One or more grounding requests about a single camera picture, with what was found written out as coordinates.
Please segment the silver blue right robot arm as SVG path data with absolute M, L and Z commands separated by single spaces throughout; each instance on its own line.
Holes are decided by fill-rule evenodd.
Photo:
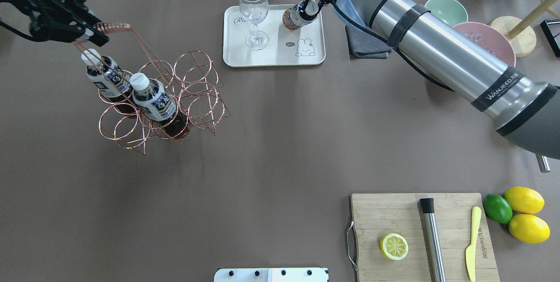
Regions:
M 533 82 L 413 0 L 327 0 L 348 23 L 410 57 L 534 154 L 560 156 L 559 89 Z

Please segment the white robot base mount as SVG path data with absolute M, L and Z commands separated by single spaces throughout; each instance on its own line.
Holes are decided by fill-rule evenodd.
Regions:
M 220 268 L 214 282 L 328 282 L 328 268 Z

